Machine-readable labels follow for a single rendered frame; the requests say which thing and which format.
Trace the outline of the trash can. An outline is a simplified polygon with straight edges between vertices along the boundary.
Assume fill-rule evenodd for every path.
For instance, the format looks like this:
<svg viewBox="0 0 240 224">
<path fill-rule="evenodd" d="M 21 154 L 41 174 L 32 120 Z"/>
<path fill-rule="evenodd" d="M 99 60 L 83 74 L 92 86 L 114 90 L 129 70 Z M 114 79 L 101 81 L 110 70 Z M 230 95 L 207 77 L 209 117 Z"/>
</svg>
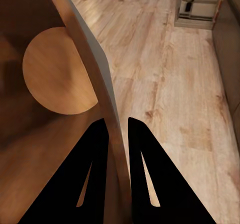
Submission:
<svg viewBox="0 0 240 224">
<path fill-rule="evenodd" d="M 133 224 L 107 56 L 72 0 L 0 0 L 0 224 L 18 224 L 95 121 L 109 133 L 103 224 Z M 91 166 L 76 207 L 83 205 Z"/>
</svg>

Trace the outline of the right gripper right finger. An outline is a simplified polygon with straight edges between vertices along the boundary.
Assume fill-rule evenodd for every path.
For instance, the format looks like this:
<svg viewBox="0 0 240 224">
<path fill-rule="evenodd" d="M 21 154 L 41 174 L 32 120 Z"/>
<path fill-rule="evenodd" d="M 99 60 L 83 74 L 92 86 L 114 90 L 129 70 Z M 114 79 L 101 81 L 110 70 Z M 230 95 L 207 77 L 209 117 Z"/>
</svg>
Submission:
<svg viewBox="0 0 240 224">
<path fill-rule="evenodd" d="M 128 118 L 133 224 L 216 224 L 148 126 Z M 142 155 L 160 207 L 153 206 Z"/>
</svg>

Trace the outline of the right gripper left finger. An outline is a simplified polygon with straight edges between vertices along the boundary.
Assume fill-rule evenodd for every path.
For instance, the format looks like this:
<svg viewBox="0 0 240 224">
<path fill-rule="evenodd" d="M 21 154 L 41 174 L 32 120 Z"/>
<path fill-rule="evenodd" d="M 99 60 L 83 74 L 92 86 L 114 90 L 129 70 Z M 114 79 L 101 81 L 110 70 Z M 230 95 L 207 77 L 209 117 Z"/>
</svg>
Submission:
<svg viewBox="0 0 240 224">
<path fill-rule="evenodd" d="M 109 133 L 93 122 L 18 224 L 103 224 Z M 76 207 L 90 170 L 83 205 Z"/>
</svg>

